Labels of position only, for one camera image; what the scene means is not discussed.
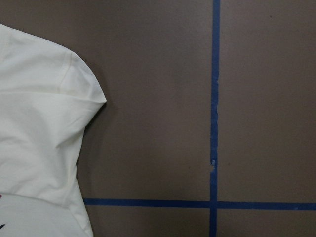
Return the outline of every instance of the gray-brown backdrop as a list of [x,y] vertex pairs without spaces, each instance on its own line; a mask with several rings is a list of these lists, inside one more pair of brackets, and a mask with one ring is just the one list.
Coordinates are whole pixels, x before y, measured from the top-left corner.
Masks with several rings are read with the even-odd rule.
[[[84,198],[209,201],[211,0],[1,0],[75,51],[107,98]],[[222,0],[218,200],[316,203],[316,1]],[[87,206],[96,237],[207,237],[207,208]],[[218,237],[314,237],[316,211],[219,210]]]

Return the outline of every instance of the white t-shirt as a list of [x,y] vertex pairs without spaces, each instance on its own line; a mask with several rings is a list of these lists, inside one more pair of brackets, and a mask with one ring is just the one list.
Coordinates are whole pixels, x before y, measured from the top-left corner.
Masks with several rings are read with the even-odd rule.
[[93,236],[76,162],[106,101],[76,53],[0,24],[1,237]]

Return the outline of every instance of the blue painter's tape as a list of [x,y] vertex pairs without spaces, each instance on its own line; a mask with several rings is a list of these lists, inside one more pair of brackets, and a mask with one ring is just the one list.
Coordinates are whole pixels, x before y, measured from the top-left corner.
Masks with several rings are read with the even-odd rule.
[[211,83],[211,165],[210,175],[210,217],[209,236],[216,237],[217,231],[217,147],[218,147],[218,78],[219,78],[219,39],[220,39],[220,0],[213,0],[212,29],[212,83]]
[[211,82],[211,165],[217,167],[218,147],[218,78],[219,78],[219,38],[220,0],[213,0],[212,29],[212,82]]
[[[249,210],[293,210],[316,211],[316,203],[283,203],[283,202],[230,202],[230,201],[178,201],[178,200],[142,200],[142,199],[100,199],[85,198],[85,205],[97,206],[147,206],[179,207],[204,209],[249,209]],[[216,212],[210,213],[216,221]]]
[[217,202],[219,209],[316,211],[316,203]]
[[85,198],[85,205],[210,208],[208,201]]

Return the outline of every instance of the brown background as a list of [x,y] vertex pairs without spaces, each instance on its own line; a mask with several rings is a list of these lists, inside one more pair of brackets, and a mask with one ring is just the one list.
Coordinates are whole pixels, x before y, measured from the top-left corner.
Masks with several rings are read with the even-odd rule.
[[[316,1],[222,0],[219,201],[316,202]],[[84,198],[209,200],[211,0],[2,0],[75,51],[107,98]],[[206,237],[208,209],[88,206],[96,237]],[[314,211],[219,210],[218,237],[314,237]]]

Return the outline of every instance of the white fabric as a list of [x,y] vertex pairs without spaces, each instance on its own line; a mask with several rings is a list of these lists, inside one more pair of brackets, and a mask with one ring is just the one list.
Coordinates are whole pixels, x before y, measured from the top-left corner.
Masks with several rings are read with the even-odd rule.
[[[84,128],[106,101],[95,75],[76,53],[0,24],[0,226],[5,224],[0,236],[93,236],[76,162]],[[10,198],[14,205],[4,210],[4,199]],[[19,228],[9,223],[11,217],[24,212],[24,205],[37,204],[43,219],[60,215],[53,225],[67,223],[68,232],[12,234],[9,228]],[[19,217],[20,224],[23,220],[28,225],[28,215]],[[77,233],[74,223],[82,233],[67,235]]]

